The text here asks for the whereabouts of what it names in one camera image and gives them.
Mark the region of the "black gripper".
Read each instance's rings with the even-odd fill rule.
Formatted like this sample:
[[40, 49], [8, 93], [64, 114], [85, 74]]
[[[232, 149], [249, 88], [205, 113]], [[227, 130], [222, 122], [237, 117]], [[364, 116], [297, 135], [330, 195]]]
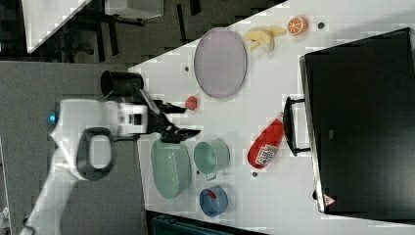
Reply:
[[148, 127], [147, 133], [158, 133], [161, 135], [162, 143], [180, 143], [189, 138], [193, 138], [200, 133], [198, 129], [187, 129], [171, 127], [171, 123], [165, 114], [184, 114], [185, 108], [164, 103], [162, 100], [153, 100], [151, 95], [143, 90], [139, 90], [141, 101], [148, 107]]

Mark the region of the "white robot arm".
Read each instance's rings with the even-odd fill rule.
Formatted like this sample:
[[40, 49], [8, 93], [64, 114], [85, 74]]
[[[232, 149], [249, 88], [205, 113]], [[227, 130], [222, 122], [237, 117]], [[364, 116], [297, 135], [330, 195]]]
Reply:
[[51, 166], [20, 235], [61, 235], [72, 189], [81, 180], [97, 181], [112, 171], [114, 142], [158, 133], [163, 143], [179, 144], [200, 133], [180, 128], [166, 117], [183, 114], [184, 108], [154, 100], [142, 88], [128, 87], [121, 96], [131, 100], [66, 99], [59, 103], [50, 133], [56, 144]]

